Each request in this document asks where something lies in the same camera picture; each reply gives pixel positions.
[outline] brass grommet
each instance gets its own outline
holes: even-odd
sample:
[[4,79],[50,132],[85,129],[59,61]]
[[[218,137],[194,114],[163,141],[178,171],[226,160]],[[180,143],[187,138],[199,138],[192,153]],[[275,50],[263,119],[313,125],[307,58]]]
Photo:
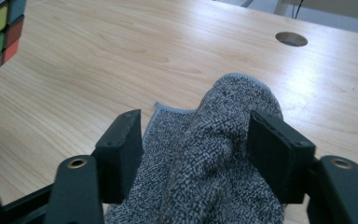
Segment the brass grommet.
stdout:
[[338,168],[341,169],[345,169],[345,170],[350,170],[353,168],[353,165],[348,162],[348,161],[344,161],[342,159],[338,159],[338,158],[334,158],[331,160],[331,162]]
[[85,159],[74,159],[68,163],[69,169],[77,169],[87,164]]

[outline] wooden tabletop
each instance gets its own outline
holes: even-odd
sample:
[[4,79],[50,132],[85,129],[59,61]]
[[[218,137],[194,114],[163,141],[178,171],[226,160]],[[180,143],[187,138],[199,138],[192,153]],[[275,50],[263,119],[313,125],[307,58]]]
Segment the wooden tabletop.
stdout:
[[[25,17],[0,68],[3,204],[90,154],[117,115],[141,108],[145,131],[156,101],[196,108],[229,72],[270,86],[318,158],[358,162],[358,34],[207,0],[28,0]],[[308,45],[278,42],[282,31]],[[307,223],[305,204],[286,222]]]

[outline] black cable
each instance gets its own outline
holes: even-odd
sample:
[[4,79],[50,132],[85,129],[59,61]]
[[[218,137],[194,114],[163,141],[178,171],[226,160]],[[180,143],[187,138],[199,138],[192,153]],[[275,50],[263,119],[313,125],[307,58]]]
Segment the black cable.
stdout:
[[295,7],[296,7],[296,5],[293,4],[293,8],[292,8],[292,19],[295,18]]
[[304,0],[301,0],[300,5],[298,6],[297,13],[296,13],[296,16],[295,16],[295,20],[297,19],[298,11],[300,10],[303,2],[304,2]]

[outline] gray knit fabric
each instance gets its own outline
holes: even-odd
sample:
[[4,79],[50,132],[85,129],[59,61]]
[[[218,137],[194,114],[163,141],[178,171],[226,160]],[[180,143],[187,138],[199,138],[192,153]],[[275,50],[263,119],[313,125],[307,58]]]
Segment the gray knit fabric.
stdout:
[[106,223],[282,223],[283,206],[246,158],[250,111],[282,112],[269,88],[221,77],[197,110],[157,104],[130,198]]

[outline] gray speckled cloth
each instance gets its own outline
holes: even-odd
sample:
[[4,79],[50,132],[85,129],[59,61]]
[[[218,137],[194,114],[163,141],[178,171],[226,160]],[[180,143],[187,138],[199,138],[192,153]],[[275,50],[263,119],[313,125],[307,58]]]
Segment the gray speckled cloth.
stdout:
[[250,111],[282,117],[269,88],[243,74],[221,77],[197,110],[157,104],[130,198],[106,223],[282,223],[283,205],[246,159]]

